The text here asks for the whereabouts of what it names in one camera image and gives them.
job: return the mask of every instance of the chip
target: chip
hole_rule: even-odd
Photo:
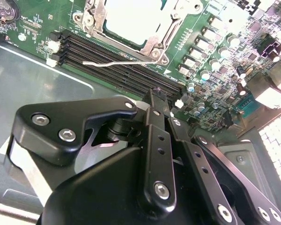
[[[221,74],[225,74],[227,71],[228,71],[228,69],[226,67],[222,67],[219,72]]]
[[[226,99],[226,102],[227,102],[228,104],[231,104],[234,100],[235,100],[235,98],[233,98],[233,97],[230,96],[229,98]]]
[[[261,28],[261,25],[259,22],[255,22],[252,24],[252,26],[250,27],[250,31],[252,32],[258,32]]]
[[[254,61],[256,58],[257,58],[257,55],[255,55],[253,53],[249,56],[249,59],[252,61]]]
[[[221,89],[219,90],[219,94],[225,94],[226,92],[227,92],[227,90],[224,89],[224,88],[221,88]]]

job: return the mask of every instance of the metal bracket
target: metal bracket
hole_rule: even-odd
[[[202,136],[195,136],[193,141],[199,145],[207,157],[223,168],[241,187],[244,193],[239,217],[251,224],[281,225],[281,212],[218,150]]]

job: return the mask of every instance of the bolt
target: bolt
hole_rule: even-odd
[[[174,123],[177,125],[177,126],[180,126],[181,123],[178,121],[178,120],[174,120]]]
[[[151,52],[151,56],[154,58],[154,59],[157,59],[159,56],[160,56],[160,52],[155,49]]]
[[[273,217],[274,217],[277,221],[281,222],[281,217],[278,215],[278,213],[277,213],[275,210],[273,210],[272,208],[270,208],[270,211],[271,211]]]
[[[221,217],[223,217],[224,220],[226,220],[228,223],[232,222],[232,215],[225,206],[219,204],[217,206],[217,210],[219,211]]]
[[[58,136],[65,142],[73,142],[76,139],[75,132],[67,128],[59,131]]]
[[[125,105],[126,105],[129,109],[132,109],[132,108],[133,108],[133,105],[130,104],[129,102],[126,102]]]
[[[239,163],[241,163],[241,164],[244,164],[244,163],[245,163],[244,156],[237,156],[237,157],[236,157],[236,160],[237,160],[237,162],[239,162]]]
[[[31,119],[34,124],[37,124],[39,126],[45,126],[50,123],[49,118],[41,114],[34,115]]]
[[[207,141],[204,139],[204,137],[199,137],[199,139],[203,144],[207,144]]]
[[[263,217],[263,219],[265,219],[267,222],[271,221],[270,216],[268,215],[268,213],[261,207],[258,207],[258,211],[261,214],[261,216]]]
[[[160,116],[160,113],[158,112],[158,111],[153,111],[154,112],[154,114],[156,115],[156,116]]]
[[[156,183],[154,186],[155,193],[161,198],[161,199],[168,199],[170,197],[170,191],[169,189],[162,183]]]

